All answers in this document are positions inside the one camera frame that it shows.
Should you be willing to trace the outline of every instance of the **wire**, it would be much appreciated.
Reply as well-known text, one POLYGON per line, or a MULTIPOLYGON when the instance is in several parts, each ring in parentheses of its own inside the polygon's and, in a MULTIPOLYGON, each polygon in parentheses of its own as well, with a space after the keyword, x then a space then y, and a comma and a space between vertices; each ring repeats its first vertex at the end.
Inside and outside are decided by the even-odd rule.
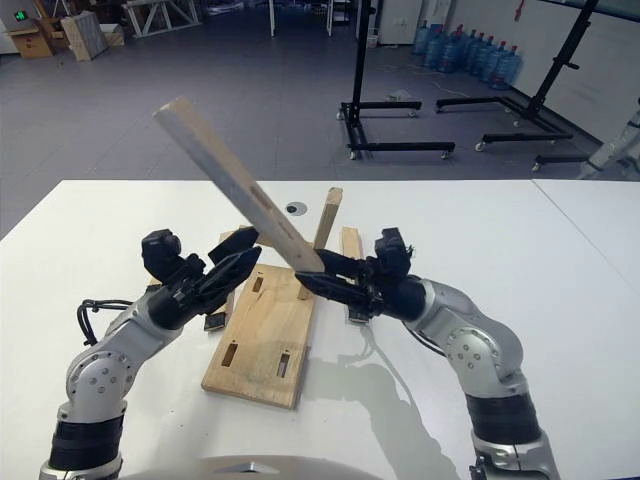
POLYGON ((433 83, 436 87, 438 87, 443 92, 452 93, 454 95, 460 95, 461 97, 464 97, 464 98, 469 98, 469 95, 467 95, 466 93, 456 92, 455 90, 449 90, 448 88, 444 88, 438 82, 431 82, 431 83, 433 83))
POLYGON ((133 302, 128 300, 83 300, 76 310, 78 325, 80 325, 80 330, 82 330, 82 333, 86 338, 82 344, 93 346, 98 343, 98 340, 93 333, 91 322, 89 321, 89 314, 87 312, 89 308, 93 313, 97 313, 100 310, 126 310, 132 304, 133 302))
POLYGON ((404 322, 402 324, 407 329, 407 332, 409 332, 411 334, 411 336, 413 338, 415 338, 418 341, 418 343, 420 343, 420 345, 422 345, 423 347, 428 348, 433 353, 436 353, 436 354, 440 355, 441 357, 446 357, 446 355, 444 354, 442 349, 440 347, 438 347, 438 345, 433 340, 425 337, 424 335, 422 335, 420 333, 414 332, 413 330, 409 330, 409 327, 407 327, 404 324, 404 322))

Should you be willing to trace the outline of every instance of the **gray floor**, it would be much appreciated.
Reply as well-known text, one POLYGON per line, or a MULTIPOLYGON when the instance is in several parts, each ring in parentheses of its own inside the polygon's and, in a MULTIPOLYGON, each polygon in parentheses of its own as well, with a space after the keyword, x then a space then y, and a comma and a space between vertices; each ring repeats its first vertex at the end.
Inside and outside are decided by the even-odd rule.
MULTIPOLYGON (((497 106, 436 115, 437 98, 490 91, 466 74, 414 67, 418 58, 408 48, 378 48, 369 51, 363 99, 378 101, 403 89, 425 108, 415 119, 399 113, 368 118, 370 140, 454 140, 457 147, 447 161, 440 152, 375 153, 350 161, 335 116, 352 88, 353 34, 342 27, 327 38, 322 18, 279 16, 275 39, 267 36, 267 11, 258 9, 131 40, 92 62, 77 63, 71 52, 31 61, 3 57, 0 235, 63 179, 204 179, 151 118, 178 95, 195 103, 261 180, 530 178, 538 153, 596 147, 578 135, 556 146, 496 144, 475 153, 483 133, 531 127, 516 130, 497 106)), ((575 174, 576 166, 550 166, 536 176, 575 174)))

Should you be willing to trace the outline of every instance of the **wooden stick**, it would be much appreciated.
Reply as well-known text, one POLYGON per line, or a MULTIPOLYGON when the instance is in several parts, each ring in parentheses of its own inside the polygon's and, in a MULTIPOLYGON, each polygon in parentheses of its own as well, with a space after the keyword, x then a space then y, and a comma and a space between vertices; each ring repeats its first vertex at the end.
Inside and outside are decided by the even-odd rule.
MULTIPOLYGON (((362 240, 357 228, 343 227, 340 231, 340 250, 345 257, 355 258, 359 260, 364 258, 362 253, 362 240)), ((369 319, 362 315, 358 315, 352 312, 349 308, 349 320, 354 323, 369 324, 369 319)))
POLYGON ((154 117, 294 270, 324 271, 313 248, 184 97, 165 105, 154 117))
MULTIPOLYGON (((318 222, 318 230, 316 230, 316 237, 313 241, 314 248, 324 248, 327 246, 329 233, 331 232, 331 227, 333 227, 333 221, 336 219, 336 214, 338 213, 338 208, 340 208, 341 201, 342 189, 331 187, 327 193, 327 199, 324 202, 322 215, 320 215, 320 222, 318 222)), ((306 300, 310 295, 311 292, 309 292, 309 290, 307 290, 303 285, 300 285, 298 300, 306 300)))

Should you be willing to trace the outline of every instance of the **wooden board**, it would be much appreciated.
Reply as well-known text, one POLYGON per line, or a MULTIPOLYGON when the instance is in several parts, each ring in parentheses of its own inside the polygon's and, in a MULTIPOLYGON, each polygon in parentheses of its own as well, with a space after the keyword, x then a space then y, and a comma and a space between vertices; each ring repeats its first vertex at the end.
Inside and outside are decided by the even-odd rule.
POLYGON ((185 98, 173 100, 154 117, 291 267, 297 271, 324 271, 313 248, 185 98))
MULTIPOLYGON (((346 257, 351 257, 358 260, 364 258, 364 254, 362 253, 362 240, 360 239, 360 234, 358 233, 357 228, 342 227, 342 230, 340 230, 340 250, 346 257)), ((368 318, 352 312, 351 309, 349 309, 349 320, 354 323, 364 325, 369 324, 368 318)))
POLYGON ((202 388, 294 408, 315 297, 298 300, 290 268, 258 264, 205 372, 202 388))

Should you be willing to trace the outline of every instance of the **silver arm segment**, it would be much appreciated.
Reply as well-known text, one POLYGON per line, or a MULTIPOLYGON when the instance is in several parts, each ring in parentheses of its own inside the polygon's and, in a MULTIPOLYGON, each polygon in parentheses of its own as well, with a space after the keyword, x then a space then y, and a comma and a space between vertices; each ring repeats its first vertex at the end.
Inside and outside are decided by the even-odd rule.
MULTIPOLYGON (((78 355, 67 371, 69 401, 58 409, 58 425, 60 422, 113 424, 108 431, 105 430, 105 435, 109 436, 111 433, 111 438, 102 442, 106 445, 103 445, 103 450, 98 454, 109 450, 109 441, 117 451, 122 418, 127 408, 124 397, 131 389, 142 364, 182 333, 182 328, 168 330, 154 324, 147 304, 150 295, 146 293, 123 311, 111 323, 104 338, 78 355)), ((119 452, 107 463, 87 469, 63 470, 51 465, 48 460, 40 469, 40 480, 115 479, 121 465, 122 457, 119 452)))
POLYGON ((459 290, 429 280, 421 283, 423 314, 403 322, 435 342, 458 375, 480 459, 472 478, 558 480, 549 440, 537 425, 520 370, 523 353, 516 334, 482 314, 459 290))

